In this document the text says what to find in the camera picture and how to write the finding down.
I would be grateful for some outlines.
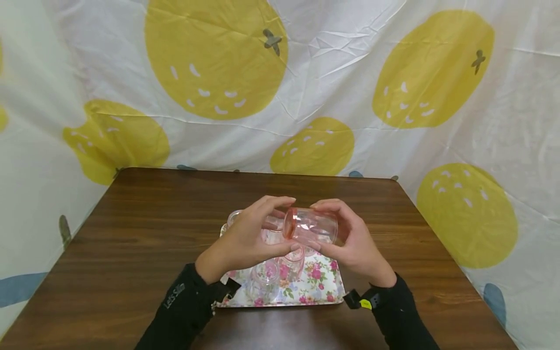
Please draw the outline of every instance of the floral tray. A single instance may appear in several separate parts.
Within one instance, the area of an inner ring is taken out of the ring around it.
[[[225,232],[226,225],[222,227],[220,236]],[[249,280],[251,269],[235,270],[225,274],[221,281],[227,282],[228,278],[241,284],[231,300],[218,304],[218,307],[267,307],[267,306],[301,306],[301,305],[327,305],[343,302],[346,294],[338,263],[319,253],[305,256],[305,265],[301,278],[297,282],[281,279],[280,289],[276,298],[265,303],[263,300],[252,301],[247,297],[245,287]]]

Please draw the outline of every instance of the yellow circle pattern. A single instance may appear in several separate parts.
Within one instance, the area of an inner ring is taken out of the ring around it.
[[[2,55],[2,42],[0,41],[0,74],[2,74],[3,68],[3,55]],[[0,105],[0,132],[6,128],[8,124],[8,115],[6,114],[6,110],[2,105]]]
[[[144,35],[152,69],[186,111],[230,120],[264,109],[288,59],[286,31],[266,0],[151,0]]]
[[[122,168],[160,167],[167,160],[167,135],[152,118],[106,100],[89,101],[84,110],[85,124],[65,128],[63,138],[91,181],[110,185]]]
[[[432,15],[385,61],[372,102],[374,113],[400,129],[444,123],[482,80],[493,45],[492,26],[476,12]]]
[[[354,152],[354,133],[329,117],[313,120],[281,145],[270,159],[278,174],[336,176]]]
[[[418,189],[417,206],[459,265],[494,266],[517,242],[506,193],[479,167],[453,163],[431,170]]]

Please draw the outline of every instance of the hand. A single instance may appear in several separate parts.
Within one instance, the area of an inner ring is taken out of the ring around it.
[[[377,287],[392,287],[396,274],[381,255],[366,224],[350,207],[340,199],[324,199],[311,205],[318,212],[331,212],[338,217],[339,237],[344,246],[319,242],[321,254],[337,260],[351,271],[368,278]]]
[[[291,197],[266,195],[244,209],[226,233],[198,257],[195,262],[198,274],[211,284],[228,271],[250,268],[298,249],[300,246],[293,241],[267,245],[260,235],[261,228],[267,226],[268,215],[278,216],[276,208],[288,207],[295,201]]]

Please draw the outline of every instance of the wooden table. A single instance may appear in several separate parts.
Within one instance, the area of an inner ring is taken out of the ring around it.
[[[442,349],[516,349],[397,182],[128,169],[86,220],[0,349],[132,349],[183,265],[264,194],[340,198],[412,289]],[[347,290],[366,281],[341,268]],[[193,349],[386,349],[365,309],[218,310]]]

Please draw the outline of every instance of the black sleeve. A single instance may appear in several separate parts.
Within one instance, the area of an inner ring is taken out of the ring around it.
[[[388,299],[373,309],[375,320],[391,350],[439,350],[416,310],[412,292],[397,276]]]
[[[185,350],[213,316],[216,287],[187,264],[156,311],[137,350]]]

